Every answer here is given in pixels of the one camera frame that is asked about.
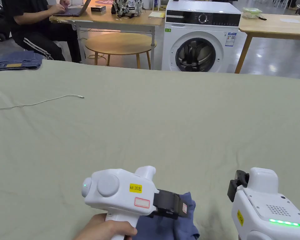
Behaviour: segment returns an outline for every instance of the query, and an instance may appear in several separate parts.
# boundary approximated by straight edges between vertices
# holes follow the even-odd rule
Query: speaker grille
[[[268,204],[267,204],[267,207],[272,214],[284,215],[284,216],[291,217],[291,215],[286,211],[286,209],[284,207],[268,205]]]

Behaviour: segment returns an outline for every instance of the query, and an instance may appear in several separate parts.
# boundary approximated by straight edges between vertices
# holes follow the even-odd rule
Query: blue cloth
[[[188,217],[178,217],[174,220],[167,217],[141,216],[137,223],[138,233],[133,240],[195,240],[199,238],[199,231],[193,224],[195,201],[188,192],[180,195],[188,204]]]
[[[42,59],[43,56],[35,53],[34,51],[13,52],[5,54],[0,56],[0,71],[38,69],[41,66]]]

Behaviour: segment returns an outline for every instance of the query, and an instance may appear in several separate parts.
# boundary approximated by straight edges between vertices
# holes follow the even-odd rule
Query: human hand
[[[137,229],[128,222],[108,220],[106,214],[94,215],[74,240],[111,240],[115,235],[127,235],[127,240],[137,234]]]
[[[61,4],[55,4],[55,5],[52,5],[48,11],[50,11],[51,15],[53,15],[53,14],[57,14],[57,13],[64,13],[66,10]]]
[[[70,0],[60,0],[60,4],[67,9],[68,6],[70,5]]]

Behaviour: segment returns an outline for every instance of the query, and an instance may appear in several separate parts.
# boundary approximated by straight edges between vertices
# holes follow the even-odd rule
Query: green led light
[[[273,223],[280,223],[280,224],[284,224],[284,225],[292,225],[292,226],[300,227],[300,224],[295,223],[295,222],[286,222],[286,221],[275,220],[275,219],[269,219],[269,221],[273,222]]]

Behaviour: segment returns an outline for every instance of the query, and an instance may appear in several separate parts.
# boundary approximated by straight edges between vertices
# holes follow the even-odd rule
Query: person
[[[47,0],[2,0],[12,38],[20,47],[33,50],[47,59],[65,61],[62,50],[53,41],[66,41],[72,62],[81,62],[77,32],[71,24],[52,23],[49,17],[64,13],[69,0],[48,5]]]
[[[94,215],[74,240],[111,240],[115,235],[126,235],[127,240],[137,234],[137,229],[128,222],[106,221],[107,214]]]
[[[289,8],[289,10],[296,11],[298,9],[296,6],[296,1],[297,0],[288,0],[287,8]]]

